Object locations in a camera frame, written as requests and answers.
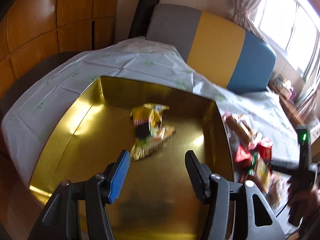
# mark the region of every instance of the blue gripper pad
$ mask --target blue gripper pad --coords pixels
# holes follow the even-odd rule
[[[129,152],[123,150],[121,155],[113,167],[113,168],[116,168],[116,171],[114,172],[113,178],[111,179],[111,182],[110,182],[110,191],[108,196],[110,204],[113,204],[114,201],[119,197],[125,176],[127,175],[129,165],[130,165]]]

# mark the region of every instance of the headboard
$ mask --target headboard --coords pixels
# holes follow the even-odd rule
[[[193,69],[237,94],[265,91],[276,61],[271,47],[254,34],[186,6],[157,4],[146,39],[175,45]]]

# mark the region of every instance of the snack package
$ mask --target snack package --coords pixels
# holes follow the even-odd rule
[[[284,182],[280,173],[273,172],[271,179],[272,184],[266,199],[270,207],[276,209],[279,207],[281,199],[286,195],[286,192],[284,190]]]
[[[257,147],[257,143],[262,139],[262,134],[252,130],[242,115],[236,116],[226,111],[222,118],[228,127],[236,133],[245,148],[253,150]]]
[[[252,161],[251,153],[240,144],[236,152],[235,162],[239,163],[242,168],[250,168]]]
[[[271,161],[272,159],[272,146],[273,141],[270,140],[268,137],[263,138],[260,142],[258,142],[258,152],[263,160],[265,161]]]
[[[135,161],[150,155],[174,133],[174,127],[162,126],[162,112],[166,109],[169,107],[157,104],[144,104],[132,109],[130,117],[136,142],[130,155]]]
[[[240,183],[252,180],[263,193],[269,192],[271,173],[258,152],[253,155],[250,169],[241,177]]]

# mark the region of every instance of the window pane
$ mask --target window pane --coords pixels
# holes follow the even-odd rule
[[[266,2],[267,2],[267,0],[261,0],[261,2],[259,3],[257,14],[256,14],[256,17],[254,19],[254,26],[256,26],[256,27],[259,26],[259,23],[261,21],[263,10],[264,10],[264,7],[266,5]]]
[[[288,50],[289,61],[305,72],[316,44],[316,27],[302,7],[299,7],[296,29]]]
[[[260,29],[285,49],[291,36],[295,15],[294,0],[267,0]]]

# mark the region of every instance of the gold tray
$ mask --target gold tray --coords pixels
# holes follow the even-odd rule
[[[224,123],[214,101],[147,82],[101,76],[60,119],[38,159],[31,193],[45,204],[64,179],[87,180],[104,171],[122,149],[131,150],[133,107],[170,107],[163,124],[176,133],[151,156],[131,161],[120,197],[107,210],[116,239],[196,239],[206,207],[196,199],[184,163],[187,150],[200,162],[233,181]],[[81,230],[86,232],[84,203]]]

